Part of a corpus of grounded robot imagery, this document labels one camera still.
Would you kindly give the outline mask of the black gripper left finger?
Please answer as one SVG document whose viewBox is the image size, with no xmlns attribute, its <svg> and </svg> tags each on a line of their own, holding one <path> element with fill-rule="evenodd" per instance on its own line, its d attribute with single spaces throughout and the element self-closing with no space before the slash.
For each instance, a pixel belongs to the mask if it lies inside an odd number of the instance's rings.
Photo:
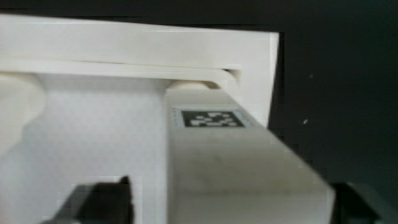
<svg viewBox="0 0 398 224">
<path fill-rule="evenodd" d="M 53 217 L 40 224 L 134 224 L 129 177 L 78 185 Z"/>
</svg>

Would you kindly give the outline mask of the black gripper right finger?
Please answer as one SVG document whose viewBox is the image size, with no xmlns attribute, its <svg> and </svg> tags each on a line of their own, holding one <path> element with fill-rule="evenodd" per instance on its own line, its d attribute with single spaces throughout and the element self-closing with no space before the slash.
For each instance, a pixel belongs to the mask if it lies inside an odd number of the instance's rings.
<svg viewBox="0 0 398 224">
<path fill-rule="evenodd" d="M 332 188 L 335 199 L 328 224 L 398 224 L 398 211 L 364 184 L 339 182 Z"/>
</svg>

